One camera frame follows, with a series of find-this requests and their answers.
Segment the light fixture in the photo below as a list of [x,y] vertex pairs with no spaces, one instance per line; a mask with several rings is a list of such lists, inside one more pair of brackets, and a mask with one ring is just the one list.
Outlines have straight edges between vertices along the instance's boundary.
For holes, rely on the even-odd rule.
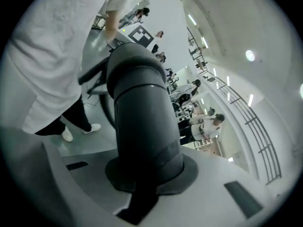
[[189,19],[193,22],[193,24],[194,24],[194,26],[196,26],[197,25],[197,23],[195,22],[195,20],[193,19],[193,17],[191,17],[191,15],[189,14],[188,15],[188,17],[189,17]]
[[250,95],[250,100],[248,101],[248,106],[250,107],[252,104],[252,100],[254,99],[253,94]]
[[208,49],[208,44],[207,44],[205,38],[204,38],[204,37],[201,37],[201,39],[202,39],[202,42],[203,42],[203,44],[205,45],[205,47]]
[[303,84],[300,87],[300,94],[301,94],[301,98],[303,98]]
[[251,50],[246,51],[245,55],[246,55],[247,60],[249,60],[249,61],[254,61],[256,58],[254,52],[252,52]]

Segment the white t-shirt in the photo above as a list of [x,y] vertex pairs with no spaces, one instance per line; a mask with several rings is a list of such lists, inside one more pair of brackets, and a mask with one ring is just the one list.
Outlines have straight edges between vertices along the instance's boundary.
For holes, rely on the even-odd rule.
[[6,63],[36,94],[22,129],[36,133],[80,97],[82,52],[97,13],[122,10],[130,0],[35,0],[8,41]]
[[219,126],[215,126],[214,124],[214,119],[211,117],[206,117],[204,118],[204,123],[203,124],[194,124],[191,126],[191,132],[195,138],[195,140],[201,140],[203,139],[201,133],[200,133],[200,128],[205,129],[205,135],[207,135],[209,138],[214,138],[216,135],[220,133]]

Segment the white shoe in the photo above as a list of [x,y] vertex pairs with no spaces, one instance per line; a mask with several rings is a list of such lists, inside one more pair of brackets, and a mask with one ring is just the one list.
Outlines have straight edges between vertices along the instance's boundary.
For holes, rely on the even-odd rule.
[[100,130],[100,129],[101,129],[101,125],[100,125],[100,124],[98,124],[98,123],[93,123],[93,124],[91,125],[91,131],[90,131],[90,132],[86,132],[86,131],[84,131],[84,130],[82,130],[82,132],[83,132],[83,134],[89,134],[89,133],[98,131],[98,130]]
[[65,130],[62,133],[62,137],[67,142],[72,142],[73,140],[72,134],[67,127],[65,127]]

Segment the black rectangular slot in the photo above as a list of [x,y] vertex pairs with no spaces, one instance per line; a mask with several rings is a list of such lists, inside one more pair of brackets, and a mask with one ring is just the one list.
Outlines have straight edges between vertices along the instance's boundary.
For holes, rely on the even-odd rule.
[[84,166],[87,166],[88,163],[85,161],[80,161],[80,162],[76,162],[76,163],[72,163],[72,164],[68,164],[66,165],[67,170],[71,171],[71,170],[75,170]]
[[263,209],[257,200],[237,181],[226,183],[224,187],[235,200],[246,218],[250,218]]

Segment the black pants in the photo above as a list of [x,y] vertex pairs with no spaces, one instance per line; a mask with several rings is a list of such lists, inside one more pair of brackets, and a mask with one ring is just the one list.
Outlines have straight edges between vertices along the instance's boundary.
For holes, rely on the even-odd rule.
[[[69,122],[76,125],[80,129],[90,132],[91,125],[86,117],[82,97],[80,97],[68,110],[62,114]],[[41,129],[37,135],[60,135],[65,129],[65,124],[57,118],[51,124]]]
[[195,141],[195,138],[191,132],[191,126],[181,129],[180,136],[185,136],[184,138],[180,139],[181,146]]
[[182,120],[178,123],[179,131],[189,126],[189,119]]

